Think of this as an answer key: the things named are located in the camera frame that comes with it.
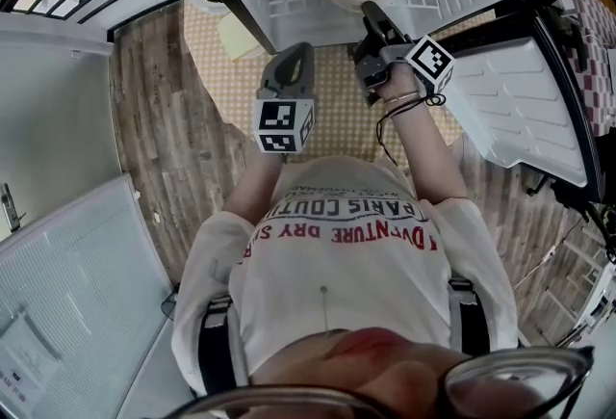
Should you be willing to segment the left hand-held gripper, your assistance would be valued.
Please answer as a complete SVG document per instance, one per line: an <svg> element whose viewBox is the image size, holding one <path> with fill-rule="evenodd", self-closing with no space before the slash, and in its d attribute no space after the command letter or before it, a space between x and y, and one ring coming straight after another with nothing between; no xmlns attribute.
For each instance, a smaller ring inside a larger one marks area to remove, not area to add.
<svg viewBox="0 0 616 419"><path fill-rule="evenodd" d="M303 150L316 124L314 72L314 48L308 42L285 49L266 64L253 102L253 136L262 152Z"/></svg>

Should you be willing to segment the person's right hand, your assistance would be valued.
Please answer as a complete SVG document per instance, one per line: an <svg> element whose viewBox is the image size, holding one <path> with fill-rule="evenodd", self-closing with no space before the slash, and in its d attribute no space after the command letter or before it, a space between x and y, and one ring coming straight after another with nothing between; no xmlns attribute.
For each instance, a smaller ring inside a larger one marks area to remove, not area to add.
<svg viewBox="0 0 616 419"><path fill-rule="evenodd" d="M419 95L413 67L394 63L389 67L389 79L376 91L385 104Z"/></svg>

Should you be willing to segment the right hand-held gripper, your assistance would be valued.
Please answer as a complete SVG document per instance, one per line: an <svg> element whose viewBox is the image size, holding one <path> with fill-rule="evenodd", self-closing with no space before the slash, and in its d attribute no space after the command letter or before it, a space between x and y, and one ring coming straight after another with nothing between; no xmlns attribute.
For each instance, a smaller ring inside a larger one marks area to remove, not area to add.
<svg viewBox="0 0 616 419"><path fill-rule="evenodd" d="M373 1L363 2L361 10L367 35L353 47L353 62L367 105L380 99L376 91L394 63L412 66L427 96L442 93L453 74L451 54L429 36L412 41Z"/></svg>

